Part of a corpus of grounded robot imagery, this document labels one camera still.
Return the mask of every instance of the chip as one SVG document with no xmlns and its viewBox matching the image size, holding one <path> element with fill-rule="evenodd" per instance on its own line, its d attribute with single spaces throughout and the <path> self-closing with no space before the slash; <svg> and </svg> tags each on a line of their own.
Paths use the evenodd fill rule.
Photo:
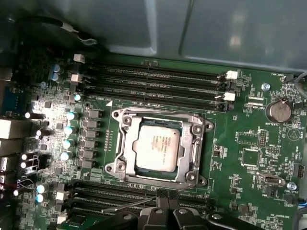
<svg viewBox="0 0 307 230">
<path fill-rule="evenodd" d="M 63 124 L 62 123 L 57 123 L 56 129 L 63 129 Z"/>
<path fill-rule="evenodd" d="M 45 108 L 50 109 L 51 108 L 51 102 L 45 102 Z"/>
<path fill-rule="evenodd" d="M 40 145 L 40 150 L 44 150 L 44 151 L 46 151 L 47 150 L 47 145 Z"/>
<path fill-rule="evenodd" d="M 84 221 L 85 221 L 85 217 L 76 215 L 76 216 L 72 216 L 69 219 L 68 223 L 70 226 L 80 227 L 84 223 Z"/>
<path fill-rule="evenodd" d="M 54 168 L 54 173 L 55 174 L 62 174 L 62 168 L 59 168 L 59 167 Z"/>
<path fill-rule="evenodd" d="M 260 153 L 255 149 L 243 149 L 242 166 L 257 167 L 260 160 Z"/>
<path fill-rule="evenodd" d="M 180 132 L 160 126 L 142 126 L 134 142 L 136 165 L 139 168 L 173 172 L 177 165 Z"/>
</svg>

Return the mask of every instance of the gray metal panel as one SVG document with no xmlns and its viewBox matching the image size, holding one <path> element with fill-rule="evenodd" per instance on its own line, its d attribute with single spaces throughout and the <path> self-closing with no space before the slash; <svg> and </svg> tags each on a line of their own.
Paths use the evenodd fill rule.
<svg viewBox="0 0 307 230">
<path fill-rule="evenodd" d="M 307 69 L 305 0 L 38 1 L 31 1 L 32 8 L 28 1 L 12 4 L 23 12 L 37 12 L 39 5 L 98 36 L 112 52 Z"/>
</svg>

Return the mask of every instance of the integrated circuit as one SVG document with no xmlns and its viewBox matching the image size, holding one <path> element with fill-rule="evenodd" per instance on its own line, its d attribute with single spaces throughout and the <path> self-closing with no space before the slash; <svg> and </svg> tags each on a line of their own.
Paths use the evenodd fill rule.
<svg viewBox="0 0 307 230">
<path fill-rule="evenodd" d="M 142 126 L 133 143 L 137 167 L 173 172 L 177 165 L 180 132 L 178 129 Z"/>
<path fill-rule="evenodd" d="M 243 149 L 242 166 L 257 167 L 259 164 L 260 152 L 255 149 Z"/>
</svg>

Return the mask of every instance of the black cable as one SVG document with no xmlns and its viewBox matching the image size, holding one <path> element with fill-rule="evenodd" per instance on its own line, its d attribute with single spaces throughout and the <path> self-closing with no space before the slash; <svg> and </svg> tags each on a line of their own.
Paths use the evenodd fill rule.
<svg viewBox="0 0 307 230">
<path fill-rule="evenodd" d="M 55 18 L 37 15 L 24 17 L 15 22 L 16 30 L 21 31 L 26 23 L 44 23 L 54 25 L 74 34 L 85 46 L 93 46 L 97 44 L 97 40 L 94 39 L 89 33 L 80 31 L 70 24 L 64 23 L 61 20 Z"/>
<path fill-rule="evenodd" d="M 298 230 L 299 222 L 304 214 L 307 214 L 307 207 L 300 208 L 295 212 L 291 230 Z"/>
<path fill-rule="evenodd" d="M 305 93 L 305 91 L 299 86 L 299 81 L 302 80 L 304 77 L 307 76 L 307 72 L 302 73 L 301 75 L 299 75 L 295 80 L 294 80 L 294 86 L 296 88 L 296 90 L 305 98 L 307 99 L 307 94 Z"/>
</svg>

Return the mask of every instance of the wire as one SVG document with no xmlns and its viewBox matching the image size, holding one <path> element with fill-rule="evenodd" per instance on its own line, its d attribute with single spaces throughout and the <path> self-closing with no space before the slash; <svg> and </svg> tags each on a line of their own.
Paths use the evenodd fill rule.
<svg viewBox="0 0 307 230">
<path fill-rule="evenodd" d="M 190 185 L 186 188 L 178 190 L 178 192 L 182 192 L 186 189 L 193 188 L 194 186 L 195 186 L 194 184 Z M 156 196 L 152 196 L 152 197 L 144 199 L 144 200 L 139 200 L 139 201 L 136 201 L 136 202 L 133 202 L 133 203 L 129 203 L 129 204 L 125 204 L 125 205 L 121 205 L 121 206 L 117 206 L 117 207 L 110 207 L 110 208 L 102 209 L 101 213 L 116 212 L 116 211 L 124 209 L 124 208 L 133 207 L 133 206 L 136 206 L 136 205 L 141 205 L 141 204 L 147 203 L 147 202 L 152 201 L 154 199 L 156 199 Z"/>
<path fill-rule="evenodd" d="M 29 187 L 30 185 L 25 186 L 25 185 L 21 184 L 21 182 L 24 182 L 24 181 L 30 181 L 30 182 L 32 183 L 32 184 L 30 184 L 31 187 Z M 19 185 L 20 185 L 21 187 L 24 187 L 24 188 L 27 188 L 27 189 L 31 189 L 31 190 L 35 189 L 35 183 L 34 183 L 31 179 L 28 179 L 28 178 L 27 178 L 27 179 L 24 179 L 24 180 L 22 180 L 22 181 L 20 181 Z"/>
<path fill-rule="evenodd" d="M 17 31 L 21 31 L 25 23 L 44 23 L 60 27 L 72 34 L 74 34 L 85 46 L 97 45 L 97 40 L 92 38 L 87 32 L 76 30 L 73 26 L 62 22 L 61 20 L 50 18 L 46 16 L 28 16 L 21 18 L 15 22 Z"/>
<path fill-rule="evenodd" d="M 305 207 L 306 205 L 307 205 L 307 202 L 305 202 L 305 203 L 300 203 L 300 204 L 298 204 L 299 206 L 302 206 L 302 207 Z"/>
<path fill-rule="evenodd" d="M 306 92 L 300 87 L 299 81 L 302 80 L 304 77 L 307 76 L 307 72 L 302 73 L 299 75 L 295 80 L 294 80 L 294 86 L 296 90 L 305 98 L 307 99 L 307 94 Z"/>
<path fill-rule="evenodd" d="M 298 230 L 299 222 L 304 214 L 307 214 L 307 207 L 300 208 L 295 212 L 291 230 Z"/>
</svg>

